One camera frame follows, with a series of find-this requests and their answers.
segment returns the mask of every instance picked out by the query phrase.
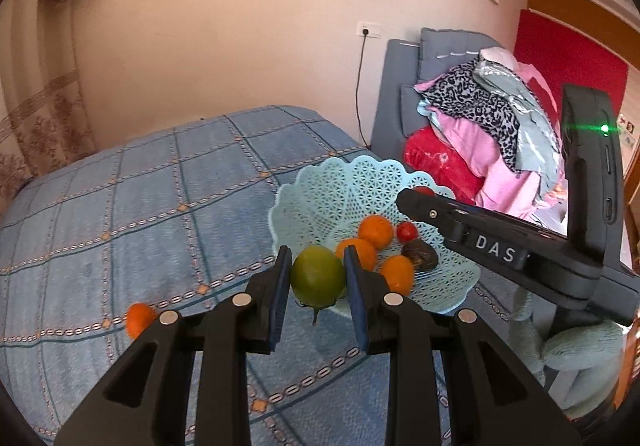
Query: leopard print fabric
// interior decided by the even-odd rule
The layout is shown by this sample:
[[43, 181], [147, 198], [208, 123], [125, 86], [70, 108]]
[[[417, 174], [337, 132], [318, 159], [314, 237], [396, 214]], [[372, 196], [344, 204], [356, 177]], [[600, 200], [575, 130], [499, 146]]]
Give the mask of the leopard print fabric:
[[454, 119], [475, 122], [498, 143], [504, 164], [514, 173], [520, 123], [506, 98], [488, 92], [473, 77], [478, 58], [454, 66], [420, 95]]

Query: pile of clothes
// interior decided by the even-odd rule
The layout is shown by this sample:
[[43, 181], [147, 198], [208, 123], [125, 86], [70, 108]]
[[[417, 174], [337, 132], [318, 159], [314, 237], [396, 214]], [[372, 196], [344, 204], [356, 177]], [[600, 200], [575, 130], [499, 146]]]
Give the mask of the pile of clothes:
[[448, 175], [438, 183], [463, 202], [521, 218], [566, 197], [558, 103], [533, 65], [487, 48], [414, 89], [430, 120], [405, 148], [414, 169], [433, 175], [425, 157], [437, 150]]

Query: electrical outlet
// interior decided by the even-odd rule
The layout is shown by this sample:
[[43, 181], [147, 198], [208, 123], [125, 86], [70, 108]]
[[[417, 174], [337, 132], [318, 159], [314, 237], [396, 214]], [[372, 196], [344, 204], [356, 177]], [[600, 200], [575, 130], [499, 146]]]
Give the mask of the electrical outlet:
[[369, 29], [369, 34], [367, 34], [367, 38], [379, 38], [380, 24], [378, 23], [369, 23], [368, 21], [359, 21], [356, 26], [356, 36], [363, 36], [362, 29]]

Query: black cable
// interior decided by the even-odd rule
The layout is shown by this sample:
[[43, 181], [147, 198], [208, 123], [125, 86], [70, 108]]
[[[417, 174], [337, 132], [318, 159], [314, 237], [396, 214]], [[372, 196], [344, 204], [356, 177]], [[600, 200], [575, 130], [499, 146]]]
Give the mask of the black cable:
[[362, 133], [362, 122], [360, 121], [360, 110], [358, 109], [358, 90], [360, 89], [360, 73], [362, 72], [362, 59], [364, 57], [364, 45], [367, 42], [367, 35], [369, 34], [369, 29], [362, 29], [362, 35], [364, 39], [362, 40], [362, 48], [360, 50], [360, 64], [358, 65], [358, 79], [356, 80], [356, 117], [358, 118], [358, 131], [360, 132], [360, 136], [362, 137], [362, 141], [367, 149], [371, 149], [371, 146], [367, 144], [367, 140], [364, 138]]

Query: checkered bedspread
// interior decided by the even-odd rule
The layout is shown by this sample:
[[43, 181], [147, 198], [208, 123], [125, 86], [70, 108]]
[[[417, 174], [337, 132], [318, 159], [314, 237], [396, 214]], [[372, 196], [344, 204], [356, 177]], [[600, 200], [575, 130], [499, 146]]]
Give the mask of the checkered bedspread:
[[[306, 165], [363, 153], [317, 113], [272, 106], [154, 133], [34, 180], [0, 229], [0, 380], [27, 421], [53, 441], [129, 346], [133, 302], [189, 315], [243, 291], [273, 263], [267, 212], [278, 187]], [[484, 286], [471, 297], [485, 318], [508, 319]], [[381, 444], [388, 359], [360, 353], [350, 320], [311, 320], [290, 296], [277, 351], [249, 357], [253, 444]]]

